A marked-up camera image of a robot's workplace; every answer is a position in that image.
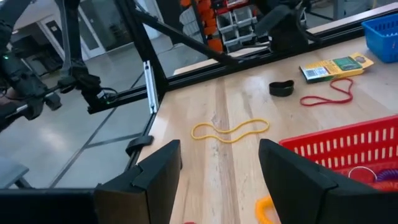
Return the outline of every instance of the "wooden table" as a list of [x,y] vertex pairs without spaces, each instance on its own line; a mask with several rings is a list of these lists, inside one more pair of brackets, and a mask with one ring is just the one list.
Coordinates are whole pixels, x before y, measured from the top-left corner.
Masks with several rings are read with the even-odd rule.
[[[398,8],[398,4],[389,7]],[[345,105],[301,106],[300,98],[307,95],[334,99],[346,96],[332,90],[328,82],[306,84],[298,67],[348,56],[353,52],[363,53],[376,63],[364,75],[353,77],[354,100]],[[267,138],[277,142],[396,114],[397,71],[398,63],[383,64],[368,50],[364,38],[358,38],[168,92],[149,133],[155,136],[155,141],[142,150],[139,161],[169,141],[181,140],[184,167],[170,223],[257,223],[254,204],[269,194],[258,159],[259,140]],[[286,98],[270,96],[270,82],[289,79],[295,82],[293,95]],[[338,85],[346,88],[348,84],[341,82]],[[246,136],[234,144],[224,144],[215,139],[196,141],[190,136],[197,123],[212,122],[220,129],[230,129],[252,118],[269,120],[270,129]],[[234,139],[262,126],[248,124],[235,133],[221,136]],[[216,133],[211,128],[202,127],[196,134]],[[279,223],[275,211],[267,214],[274,223]]]

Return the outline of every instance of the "red basket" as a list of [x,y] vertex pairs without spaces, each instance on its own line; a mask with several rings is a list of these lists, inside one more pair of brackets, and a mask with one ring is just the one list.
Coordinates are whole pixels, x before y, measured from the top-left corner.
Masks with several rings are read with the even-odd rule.
[[[398,115],[284,139],[281,146],[348,176],[363,166],[378,173],[398,169]],[[374,182],[366,169],[352,171],[352,179]]]

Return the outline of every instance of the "blue plastic bin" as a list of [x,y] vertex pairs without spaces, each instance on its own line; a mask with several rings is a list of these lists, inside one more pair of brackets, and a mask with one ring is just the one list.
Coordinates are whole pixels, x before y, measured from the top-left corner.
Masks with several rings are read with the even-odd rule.
[[362,22],[366,44],[386,63],[398,62],[398,14]]

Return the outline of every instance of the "glass panel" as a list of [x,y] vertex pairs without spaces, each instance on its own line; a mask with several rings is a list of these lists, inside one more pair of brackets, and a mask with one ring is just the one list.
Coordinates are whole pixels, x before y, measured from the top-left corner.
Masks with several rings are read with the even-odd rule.
[[132,41],[112,0],[85,0],[80,7],[107,51]]
[[90,50],[94,50],[99,47],[97,41],[94,39],[93,34],[90,32],[87,24],[84,22],[83,18],[79,14],[79,28],[80,28],[80,35],[83,40],[86,42],[87,47]]

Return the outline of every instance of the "white wall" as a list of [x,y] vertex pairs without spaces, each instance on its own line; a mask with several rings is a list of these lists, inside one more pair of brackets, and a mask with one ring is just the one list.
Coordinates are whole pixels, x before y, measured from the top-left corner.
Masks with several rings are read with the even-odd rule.
[[[161,14],[159,9],[157,8],[157,4],[155,0],[137,0],[138,3],[143,6],[152,16],[157,16],[160,20]],[[54,15],[57,18],[57,22],[60,24],[60,13],[58,10],[58,6],[54,0],[37,0],[34,4],[28,6],[25,12],[21,15],[21,17],[16,22],[14,29],[19,29],[26,25],[29,25],[33,22],[37,22],[42,20],[43,18]],[[160,35],[155,29],[152,29],[145,25],[145,29],[148,33],[150,39],[154,39]]]
[[59,18],[59,10],[54,0],[37,0],[34,4],[30,4],[17,20],[14,29],[27,26],[34,22],[40,21],[47,16],[54,14]]
[[[152,16],[160,17],[159,10],[157,9],[157,4],[153,0],[137,0],[137,2]],[[144,25],[145,30],[147,31],[148,37],[152,40],[158,36],[160,36],[160,32]]]

